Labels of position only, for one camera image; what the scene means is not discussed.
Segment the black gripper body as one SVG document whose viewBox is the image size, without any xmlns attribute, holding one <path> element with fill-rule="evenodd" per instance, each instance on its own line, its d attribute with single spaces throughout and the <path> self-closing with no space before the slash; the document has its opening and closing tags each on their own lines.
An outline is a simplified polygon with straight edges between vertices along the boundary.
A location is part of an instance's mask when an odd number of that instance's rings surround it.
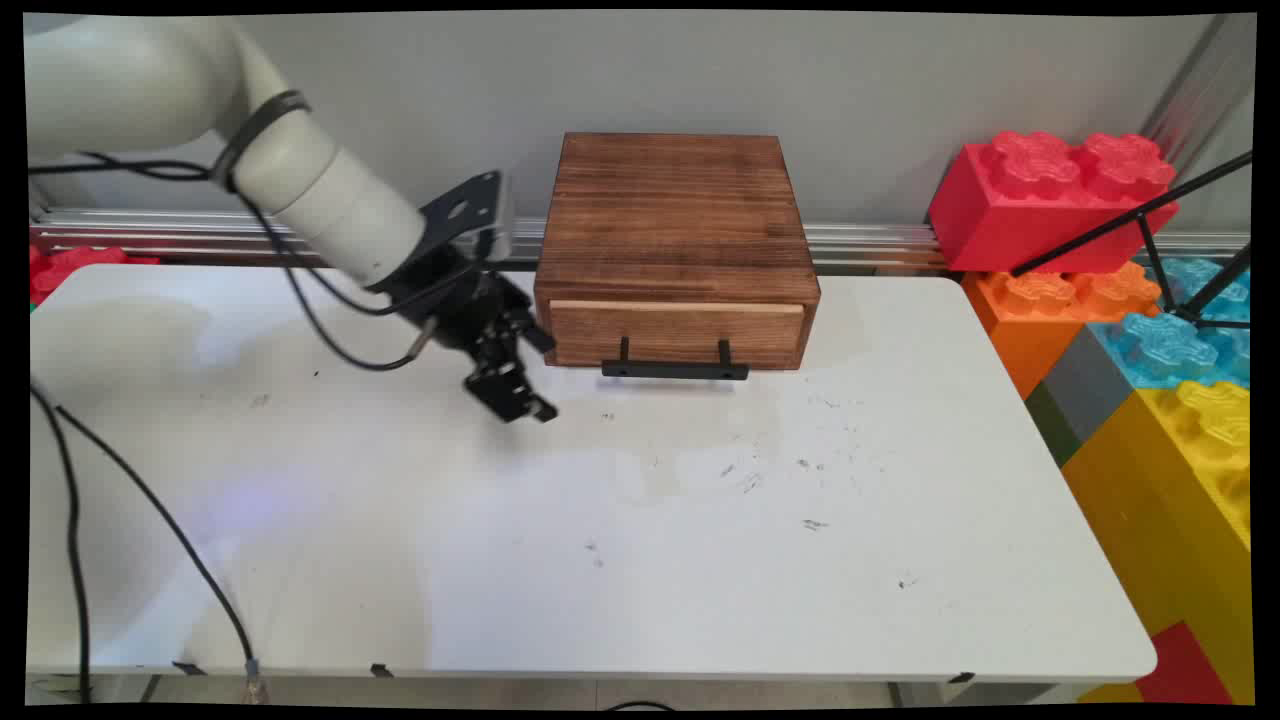
<svg viewBox="0 0 1280 720">
<path fill-rule="evenodd" d="M 413 325 L 434 323 L 439 345 L 468 352 L 485 336 L 512 336 L 500 318 L 504 300 L 527 301 L 507 275 L 465 256 L 452 245 L 416 252 L 372 284 L 390 300 L 390 314 Z"/>
</svg>

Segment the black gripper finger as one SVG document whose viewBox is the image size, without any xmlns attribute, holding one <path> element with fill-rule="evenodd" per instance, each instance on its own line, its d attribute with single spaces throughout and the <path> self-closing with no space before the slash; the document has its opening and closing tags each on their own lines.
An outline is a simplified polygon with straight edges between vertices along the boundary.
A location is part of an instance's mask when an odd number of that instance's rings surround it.
<svg viewBox="0 0 1280 720">
<path fill-rule="evenodd" d="M 504 300 L 500 318 L 513 337 L 526 341 L 540 355 L 556 348 L 554 337 L 538 323 L 530 302 Z"/>
<path fill-rule="evenodd" d="M 558 418 L 558 409 L 530 386 L 513 336 L 481 337 L 471 345 L 468 356 L 474 369 L 463 387 L 503 423 L 526 416 L 541 423 Z"/>
</svg>

